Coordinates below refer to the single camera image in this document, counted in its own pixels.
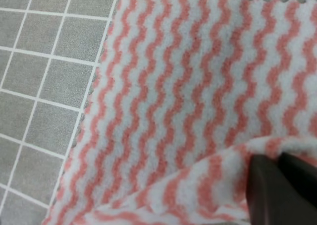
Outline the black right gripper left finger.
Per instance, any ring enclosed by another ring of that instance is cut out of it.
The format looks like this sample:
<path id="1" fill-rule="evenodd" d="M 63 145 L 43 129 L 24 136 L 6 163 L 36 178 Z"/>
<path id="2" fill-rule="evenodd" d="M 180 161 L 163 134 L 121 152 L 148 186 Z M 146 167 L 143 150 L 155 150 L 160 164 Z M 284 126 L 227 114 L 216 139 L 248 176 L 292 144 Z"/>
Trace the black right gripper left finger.
<path id="1" fill-rule="evenodd" d="M 246 199 L 253 225 L 315 225 L 317 208 L 303 198 L 278 168 L 278 159 L 251 157 Z"/>

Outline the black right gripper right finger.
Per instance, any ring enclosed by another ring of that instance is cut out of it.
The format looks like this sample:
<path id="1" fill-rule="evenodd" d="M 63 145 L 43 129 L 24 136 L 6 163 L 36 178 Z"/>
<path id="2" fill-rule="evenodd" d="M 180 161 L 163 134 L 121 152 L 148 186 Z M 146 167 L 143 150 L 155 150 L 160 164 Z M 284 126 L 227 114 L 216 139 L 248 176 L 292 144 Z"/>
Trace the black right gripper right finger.
<path id="1" fill-rule="evenodd" d="M 316 208 L 317 168 L 287 153 L 278 158 L 278 168 L 294 189 Z"/>

